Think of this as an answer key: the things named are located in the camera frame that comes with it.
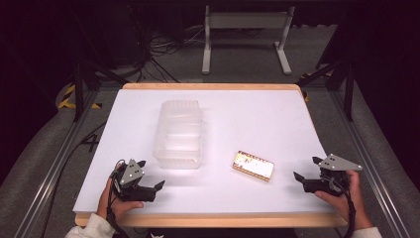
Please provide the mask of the person's left hand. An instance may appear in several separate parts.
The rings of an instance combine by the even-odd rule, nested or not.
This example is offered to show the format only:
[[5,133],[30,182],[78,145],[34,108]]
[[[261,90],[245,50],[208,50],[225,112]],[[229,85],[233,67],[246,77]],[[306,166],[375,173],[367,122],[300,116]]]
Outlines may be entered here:
[[120,222],[128,211],[144,207],[141,201],[122,201],[113,193],[111,185],[112,180],[108,178],[98,201],[96,215],[106,219],[108,210],[111,210],[116,222]]

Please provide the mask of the yellow black hazard tape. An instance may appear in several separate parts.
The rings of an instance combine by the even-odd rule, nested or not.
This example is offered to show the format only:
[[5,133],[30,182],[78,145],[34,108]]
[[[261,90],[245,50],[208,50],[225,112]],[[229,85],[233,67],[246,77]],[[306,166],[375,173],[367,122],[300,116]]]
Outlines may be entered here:
[[71,108],[71,109],[75,109],[76,108],[76,104],[75,103],[71,103],[69,101],[71,94],[75,91],[75,84],[72,83],[68,89],[66,90],[61,102],[58,105],[58,108]]

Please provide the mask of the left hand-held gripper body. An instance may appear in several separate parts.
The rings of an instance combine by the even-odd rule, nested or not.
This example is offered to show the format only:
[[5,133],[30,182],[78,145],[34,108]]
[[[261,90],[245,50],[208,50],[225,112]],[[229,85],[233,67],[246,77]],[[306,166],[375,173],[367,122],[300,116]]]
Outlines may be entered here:
[[143,175],[143,168],[140,168],[134,159],[130,159],[127,164],[123,163],[112,175],[112,189],[115,195],[123,201],[154,201],[155,189],[139,186]]

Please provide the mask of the black metal stand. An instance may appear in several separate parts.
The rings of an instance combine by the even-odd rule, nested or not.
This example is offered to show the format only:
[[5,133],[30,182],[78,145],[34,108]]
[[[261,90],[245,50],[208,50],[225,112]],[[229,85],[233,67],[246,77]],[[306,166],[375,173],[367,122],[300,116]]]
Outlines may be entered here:
[[94,62],[91,59],[79,58],[74,66],[73,74],[76,105],[75,116],[73,119],[74,122],[77,122],[81,118],[81,115],[86,108],[83,96],[83,86],[86,85],[89,90],[94,91],[97,91],[101,86],[100,78],[95,74],[96,71],[99,71],[107,78],[110,78],[111,80],[116,81],[121,85],[128,83],[127,79],[117,75],[105,66]]
[[323,66],[322,68],[308,74],[301,76],[296,84],[303,87],[317,78],[320,78],[326,73],[331,73],[327,79],[325,86],[329,91],[337,91],[340,86],[345,83],[344,95],[344,112],[349,121],[353,121],[352,106],[353,106],[353,92],[354,92],[354,71],[352,64],[347,60],[338,60]]

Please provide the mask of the clear plastic storage box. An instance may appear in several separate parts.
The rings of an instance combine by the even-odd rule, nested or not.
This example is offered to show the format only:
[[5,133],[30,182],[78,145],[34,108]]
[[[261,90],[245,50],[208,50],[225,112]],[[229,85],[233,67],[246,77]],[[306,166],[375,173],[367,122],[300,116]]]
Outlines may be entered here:
[[161,168],[199,168],[202,122],[203,116],[196,100],[167,100],[161,105],[154,143],[154,156]]

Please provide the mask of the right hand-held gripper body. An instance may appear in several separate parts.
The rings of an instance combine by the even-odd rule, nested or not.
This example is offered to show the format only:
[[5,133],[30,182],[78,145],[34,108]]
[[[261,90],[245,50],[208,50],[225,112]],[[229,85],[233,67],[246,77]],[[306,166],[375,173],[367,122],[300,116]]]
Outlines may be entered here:
[[302,184],[304,191],[314,193],[321,190],[334,196],[340,196],[350,187],[346,171],[361,171],[363,169],[361,165],[333,154],[327,156],[323,159],[322,164],[317,166],[320,169],[320,178],[306,179],[306,182]]

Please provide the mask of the gold snack packet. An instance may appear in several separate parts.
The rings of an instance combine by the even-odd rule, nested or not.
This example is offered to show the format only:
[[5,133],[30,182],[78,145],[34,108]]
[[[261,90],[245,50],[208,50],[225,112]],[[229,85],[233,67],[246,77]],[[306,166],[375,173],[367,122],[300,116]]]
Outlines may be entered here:
[[239,151],[233,161],[232,167],[234,170],[254,178],[270,181],[274,163],[255,155]]

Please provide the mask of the white table sheet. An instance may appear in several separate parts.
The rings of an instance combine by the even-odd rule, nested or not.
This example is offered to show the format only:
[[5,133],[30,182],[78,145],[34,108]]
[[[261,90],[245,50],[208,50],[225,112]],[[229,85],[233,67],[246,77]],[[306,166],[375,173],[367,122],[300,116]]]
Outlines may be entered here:
[[[203,114],[202,161],[196,170],[164,170],[154,156],[161,105],[196,100]],[[243,151],[274,163],[270,181],[234,170]],[[95,211],[102,186],[120,160],[146,161],[142,183],[165,180],[144,214],[328,212],[303,190],[293,172],[319,176],[312,157],[324,149],[296,90],[135,90],[118,92],[100,143],[73,207]]]

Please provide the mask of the white metal stand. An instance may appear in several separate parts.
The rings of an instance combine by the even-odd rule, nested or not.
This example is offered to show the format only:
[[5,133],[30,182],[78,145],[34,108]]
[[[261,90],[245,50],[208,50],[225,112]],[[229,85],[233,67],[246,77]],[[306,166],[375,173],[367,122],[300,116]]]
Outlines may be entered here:
[[212,29],[278,29],[280,39],[273,43],[280,66],[285,75],[291,75],[291,67],[286,57],[284,46],[288,36],[295,7],[279,12],[212,12],[205,9],[202,73],[208,74],[211,65],[211,30]]

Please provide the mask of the aluminium floor rail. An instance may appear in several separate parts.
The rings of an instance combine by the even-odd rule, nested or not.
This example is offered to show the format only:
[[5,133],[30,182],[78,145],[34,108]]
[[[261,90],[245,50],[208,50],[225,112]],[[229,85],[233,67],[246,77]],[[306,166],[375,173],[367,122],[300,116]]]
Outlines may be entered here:
[[12,238],[29,238],[49,202],[71,146],[93,105],[98,92],[86,91],[84,110],[74,121],[75,111],[59,109],[58,114],[40,131],[24,151],[24,161],[16,164],[17,198],[25,214],[18,221]]
[[364,167],[367,180],[372,188],[376,200],[381,207],[395,238],[412,238],[409,234],[404,222],[399,215],[394,202],[392,201],[388,189],[379,176],[377,169],[374,167],[370,154],[363,143],[363,140],[353,122],[350,122],[344,110],[344,102],[340,94],[336,91],[330,92],[330,98],[339,112],[341,119],[344,121],[346,129],[352,138],[353,144],[358,151],[360,162]]

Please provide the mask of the person's right hand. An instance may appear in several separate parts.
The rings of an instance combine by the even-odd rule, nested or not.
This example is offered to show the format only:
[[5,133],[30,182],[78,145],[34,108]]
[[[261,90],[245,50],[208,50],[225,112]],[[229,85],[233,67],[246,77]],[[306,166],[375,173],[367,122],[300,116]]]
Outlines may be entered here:
[[[355,171],[346,171],[346,174],[348,175],[350,181],[351,201],[353,202],[354,208],[356,210],[355,229],[362,230],[372,228],[373,224],[368,218],[368,214],[365,210],[362,191],[360,189],[359,174]],[[332,205],[345,220],[349,218],[350,208],[344,195],[336,197],[325,191],[316,191],[315,195],[328,204]]]

